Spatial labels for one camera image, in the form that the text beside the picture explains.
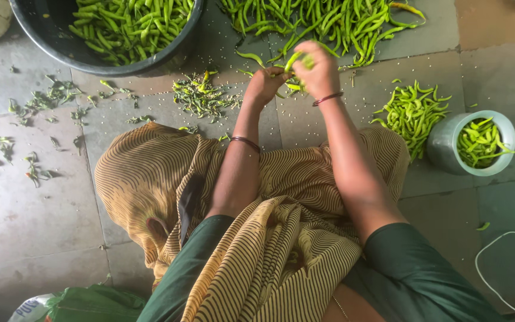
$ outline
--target woman's left hand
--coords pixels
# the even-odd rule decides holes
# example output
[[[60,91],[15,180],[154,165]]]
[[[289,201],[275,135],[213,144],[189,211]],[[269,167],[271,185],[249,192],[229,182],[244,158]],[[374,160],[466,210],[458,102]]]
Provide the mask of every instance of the woman's left hand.
[[[244,95],[244,103],[259,108],[261,111],[267,103],[274,99],[279,87],[290,77],[291,75],[284,73],[281,67],[258,70],[249,82],[246,95]]]

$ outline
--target white string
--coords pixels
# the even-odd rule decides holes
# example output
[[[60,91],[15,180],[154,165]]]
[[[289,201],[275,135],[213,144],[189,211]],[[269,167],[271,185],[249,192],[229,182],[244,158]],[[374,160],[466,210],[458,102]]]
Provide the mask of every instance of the white string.
[[[480,250],[478,252],[478,254],[476,255],[476,259],[474,260],[474,264],[476,264],[476,271],[478,272],[478,275],[480,275],[480,278],[482,279],[482,281],[484,281],[484,283],[486,284],[486,286],[488,286],[492,292],[496,293],[496,295],[500,298],[500,300],[502,300],[502,302],[504,302],[507,306],[509,306],[512,310],[515,311],[515,307],[511,306],[508,302],[506,302],[502,296],[494,289],[490,286],[490,284],[488,284],[488,282],[486,282],[486,280],[484,279],[484,276],[482,276],[482,273],[480,273],[480,269],[478,268],[478,257],[480,256],[480,254],[482,254],[482,252],[484,250],[486,250],[486,248],[490,247],[493,243],[497,242],[498,239],[504,237],[505,235],[508,235],[508,234],[515,234],[515,231],[508,231],[507,233],[501,235],[500,237],[494,239],[490,244],[486,245],[486,247],[482,248],[482,250]]]

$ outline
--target woman's right hand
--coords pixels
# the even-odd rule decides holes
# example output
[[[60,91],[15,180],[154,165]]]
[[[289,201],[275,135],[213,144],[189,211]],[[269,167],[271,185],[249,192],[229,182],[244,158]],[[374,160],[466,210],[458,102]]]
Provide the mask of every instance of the woman's right hand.
[[[316,100],[340,92],[337,63],[316,41],[304,41],[294,51],[304,52],[313,58],[314,66],[307,69],[303,62],[297,60],[293,64],[295,74],[301,79],[306,90]]]

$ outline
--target pile of green chilies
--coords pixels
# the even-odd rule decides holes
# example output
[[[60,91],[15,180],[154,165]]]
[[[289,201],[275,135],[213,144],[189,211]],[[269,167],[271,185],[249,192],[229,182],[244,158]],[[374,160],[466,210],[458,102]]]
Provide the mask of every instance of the pile of green chilies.
[[[114,66],[145,60],[168,46],[190,18],[193,0],[76,0],[69,30]]]
[[[425,19],[414,7],[391,0],[267,0],[267,3],[265,0],[235,0],[235,4],[232,0],[221,0],[221,3],[221,10],[231,15],[233,28],[244,37],[250,32],[255,32],[255,36],[264,32],[291,34],[289,41],[279,49],[279,55],[268,62],[285,57],[298,40],[311,33],[309,37],[321,43],[336,41],[333,49],[324,46],[337,57],[339,51],[344,55],[355,48],[358,53],[350,67],[366,66],[374,60],[377,41],[392,39],[395,32],[420,25],[393,20],[392,7]],[[254,21],[251,16],[255,17],[253,24],[249,23],[250,19]],[[395,27],[382,32],[385,22]],[[297,33],[300,25],[305,29]]]
[[[192,77],[186,76],[187,80],[174,82],[174,103],[183,103],[183,111],[194,113],[199,119],[211,117],[210,123],[224,116],[220,108],[241,106],[241,100],[236,99],[238,95],[221,97],[224,94],[222,89],[228,89],[227,86],[214,87],[210,84],[210,75],[215,73],[217,71],[206,70],[201,81],[194,74]]]
[[[495,157],[515,153],[500,141],[500,132],[492,117],[470,121],[460,131],[456,145],[462,161],[476,169],[488,168]]]
[[[410,161],[416,157],[422,159],[425,153],[425,142],[434,124],[445,118],[445,106],[440,103],[449,100],[437,97],[438,85],[429,89],[421,89],[418,81],[414,81],[414,86],[397,87],[393,91],[390,101],[375,113],[382,113],[386,110],[387,121],[374,119],[373,122],[380,122],[385,128],[390,128],[405,140],[409,152]]]

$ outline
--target hand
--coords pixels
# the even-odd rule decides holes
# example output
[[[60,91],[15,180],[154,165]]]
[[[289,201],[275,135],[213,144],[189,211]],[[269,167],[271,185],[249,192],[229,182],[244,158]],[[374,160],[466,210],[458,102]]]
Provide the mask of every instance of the hand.
[[[293,64],[295,74],[305,83],[305,88],[316,100],[340,92],[337,63],[325,49],[315,41],[304,41],[295,47],[294,51],[304,52],[313,58],[314,66],[307,69],[297,60]]]
[[[249,82],[244,95],[244,103],[247,102],[261,111],[267,103],[274,99],[279,87],[290,77],[289,74],[283,73],[281,67],[268,67],[258,70]]]

